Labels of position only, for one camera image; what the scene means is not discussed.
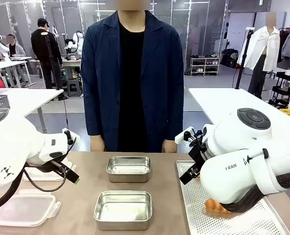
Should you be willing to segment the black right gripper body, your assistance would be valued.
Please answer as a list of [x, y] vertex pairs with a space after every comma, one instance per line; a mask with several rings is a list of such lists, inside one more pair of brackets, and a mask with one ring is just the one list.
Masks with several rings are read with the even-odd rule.
[[204, 143], [202, 143], [202, 137], [199, 137], [193, 140], [189, 147], [191, 150], [189, 151], [189, 156], [194, 160], [193, 168], [201, 169], [204, 163], [207, 161], [206, 150], [207, 147]]

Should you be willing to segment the person right hand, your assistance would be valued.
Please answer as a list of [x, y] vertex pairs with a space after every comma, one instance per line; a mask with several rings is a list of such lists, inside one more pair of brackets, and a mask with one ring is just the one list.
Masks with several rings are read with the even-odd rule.
[[101, 135], [90, 136], [90, 150], [92, 152], [105, 152], [105, 142]]

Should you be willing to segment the person left hand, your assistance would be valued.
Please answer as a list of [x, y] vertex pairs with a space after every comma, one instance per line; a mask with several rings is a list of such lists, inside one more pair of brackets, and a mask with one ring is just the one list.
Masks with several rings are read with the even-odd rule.
[[162, 144], [162, 153], [177, 153], [177, 144], [175, 141], [164, 140]]

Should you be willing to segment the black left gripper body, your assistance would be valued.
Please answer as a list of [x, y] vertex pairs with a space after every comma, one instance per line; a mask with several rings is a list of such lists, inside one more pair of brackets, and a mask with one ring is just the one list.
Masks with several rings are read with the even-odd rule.
[[70, 168], [63, 164], [61, 160], [51, 160], [43, 165], [25, 163], [24, 166], [36, 168], [44, 173], [55, 172], [56, 174], [64, 174], [70, 171]]

